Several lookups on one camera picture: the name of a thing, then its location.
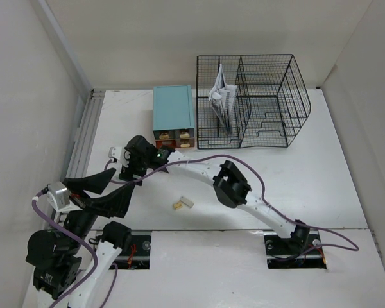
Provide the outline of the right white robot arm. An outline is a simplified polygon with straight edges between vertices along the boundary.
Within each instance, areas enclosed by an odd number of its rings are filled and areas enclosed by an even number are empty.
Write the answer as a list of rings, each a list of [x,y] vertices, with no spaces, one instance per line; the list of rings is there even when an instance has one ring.
[[[310,228],[299,220],[285,218],[263,195],[257,196],[234,164],[243,163],[237,158],[228,155],[224,163],[216,165],[208,161],[222,155],[192,159],[169,146],[156,148],[140,135],[132,138],[123,148],[110,148],[109,157],[121,163],[119,178],[124,181],[140,182],[148,176],[147,170],[152,169],[170,175],[183,175],[210,185],[218,202],[231,209],[243,210],[271,227],[281,238],[289,256],[300,255],[307,246]]]

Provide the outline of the white paper booklet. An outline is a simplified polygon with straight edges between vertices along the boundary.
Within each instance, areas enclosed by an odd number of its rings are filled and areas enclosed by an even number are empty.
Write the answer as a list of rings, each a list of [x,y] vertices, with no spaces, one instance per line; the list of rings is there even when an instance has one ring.
[[[234,111],[236,93],[237,86],[227,83],[223,65],[219,64],[218,75],[209,92],[208,99],[219,122],[228,133],[232,129],[231,117]]]

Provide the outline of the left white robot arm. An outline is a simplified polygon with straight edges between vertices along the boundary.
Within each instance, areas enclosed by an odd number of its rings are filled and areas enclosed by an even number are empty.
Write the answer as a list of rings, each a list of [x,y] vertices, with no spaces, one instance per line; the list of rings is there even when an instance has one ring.
[[[36,231],[27,245],[26,262],[34,267],[39,307],[89,307],[105,274],[118,268],[119,255],[127,252],[132,265],[137,246],[127,226],[111,221],[99,238],[85,240],[98,217],[122,218],[128,212],[135,180],[102,194],[115,172],[110,168],[84,178],[65,178],[33,197],[33,210],[50,226]]]

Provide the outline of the teal mini drawer cabinet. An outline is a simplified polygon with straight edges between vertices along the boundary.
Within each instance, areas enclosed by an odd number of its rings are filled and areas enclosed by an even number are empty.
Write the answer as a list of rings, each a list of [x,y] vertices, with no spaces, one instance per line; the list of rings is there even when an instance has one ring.
[[[195,147],[195,120],[190,85],[153,88],[153,135],[156,147]]]

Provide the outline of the aluminium rail frame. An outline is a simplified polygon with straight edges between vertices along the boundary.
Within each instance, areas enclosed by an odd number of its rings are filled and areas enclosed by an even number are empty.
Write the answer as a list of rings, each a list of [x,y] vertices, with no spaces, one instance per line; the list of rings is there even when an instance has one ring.
[[[87,174],[105,91],[92,89],[84,101],[79,96],[60,180]]]

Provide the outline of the small wooden eraser block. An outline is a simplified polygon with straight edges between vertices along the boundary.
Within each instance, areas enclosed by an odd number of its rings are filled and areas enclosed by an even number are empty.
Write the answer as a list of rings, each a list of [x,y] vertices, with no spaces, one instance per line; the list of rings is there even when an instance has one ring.
[[[184,206],[183,203],[178,201],[178,202],[173,204],[173,209],[174,210],[180,210],[183,206]]]

